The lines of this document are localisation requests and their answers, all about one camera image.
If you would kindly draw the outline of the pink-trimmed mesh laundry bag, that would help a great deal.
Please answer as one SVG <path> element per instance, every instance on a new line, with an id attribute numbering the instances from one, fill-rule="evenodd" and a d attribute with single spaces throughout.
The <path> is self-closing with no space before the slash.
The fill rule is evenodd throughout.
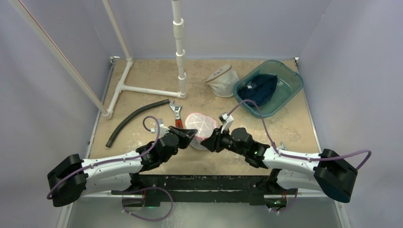
<path id="1" fill-rule="evenodd" d="M 201 145 L 201 142 L 206 138 L 209 138 L 213 130 L 218 127 L 217 122 L 204 114 L 201 113 L 191 113 L 185 119 L 185 128 L 186 129 L 196 129 L 197 133 L 190 142 L 190 145 L 201 151 L 207 150 L 204 146 Z"/>

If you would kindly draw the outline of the teal plastic bin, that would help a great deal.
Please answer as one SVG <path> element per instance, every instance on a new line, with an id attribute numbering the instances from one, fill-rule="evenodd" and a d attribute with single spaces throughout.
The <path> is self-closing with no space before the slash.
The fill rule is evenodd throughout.
<path id="1" fill-rule="evenodd" d="M 245 102 L 241 105 L 256 118 L 260 118 L 260 115 L 264 118 L 273 116 L 302 89 L 304 84 L 301 76 L 284 63 L 277 60 L 267 60 L 253 69 L 235 85 L 234 97 L 238 102 L 242 100 L 237 94 L 237 89 L 243 85 L 245 81 L 257 74 L 277 75 L 278 83 L 272 99 L 266 104 L 258 106 L 258 108 L 250 102 Z"/>

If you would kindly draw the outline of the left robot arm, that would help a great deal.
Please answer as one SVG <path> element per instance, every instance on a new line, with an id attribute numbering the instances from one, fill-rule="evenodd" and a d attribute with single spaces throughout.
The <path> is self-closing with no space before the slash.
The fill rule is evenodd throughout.
<path id="1" fill-rule="evenodd" d="M 168 162 L 180 149 L 190 145 L 197 132 L 170 126 L 159 139 L 125 154 L 103 159 L 81 159 L 79 154 L 72 154 L 47 174 L 50 188 L 47 199 L 54 207 L 62 207 L 82 196 L 102 191 L 126 190 L 137 194 L 142 182 L 130 175 Z"/>

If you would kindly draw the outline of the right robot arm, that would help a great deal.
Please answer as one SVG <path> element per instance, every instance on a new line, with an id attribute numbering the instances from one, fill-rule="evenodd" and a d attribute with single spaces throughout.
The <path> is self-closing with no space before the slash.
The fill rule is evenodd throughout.
<path id="1" fill-rule="evenodd" d="M 283 189 L 308 189 L 321 191 L 342 203 L 351 200 L 358 171 L 333 150 L 306 154 L 276 150 L 255 141 L 245 128 L 232 132 L 216 128 L 201 145 L 211 152 L 226 149 L 242 155 L 255 168 L 278 170 L 278 175 L 267 180 L 267 188 L 272 193 Z"/>

